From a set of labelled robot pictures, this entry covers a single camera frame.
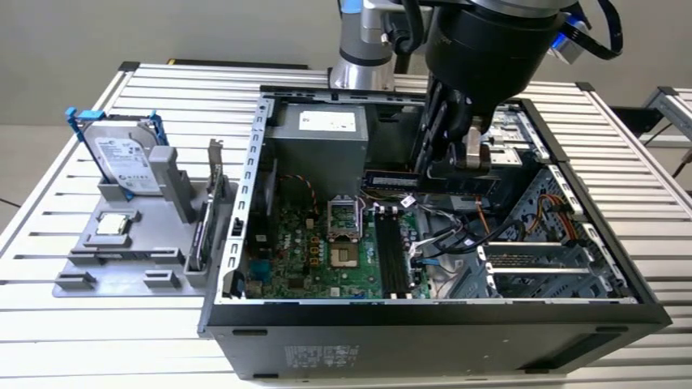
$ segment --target aluminum table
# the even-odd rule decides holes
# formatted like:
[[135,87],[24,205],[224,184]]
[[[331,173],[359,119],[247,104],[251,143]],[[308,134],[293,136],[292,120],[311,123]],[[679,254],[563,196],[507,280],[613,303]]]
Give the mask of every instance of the aluminum table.
[[692,139],[692,89],[659,87],[644,108],[659,109],[680,132]]
[[[223,139],[224,171],[237,179],[261,84],[317,88],[327,75],[141,64],[117,72],[93,109],[156,109],[191,177],[207,177],[205,147]],[[397,77],[399,91],[425,86],[425,77]],[[239,381],[216,342],[197,337],[200,297],[52,297],[99,200],[99,170],[72,139],[0,236],[0,387],[692,387],[692,200],[595,92],[536,82],[520,96],[535,102],[667,306],[664,331],[567,376]]]

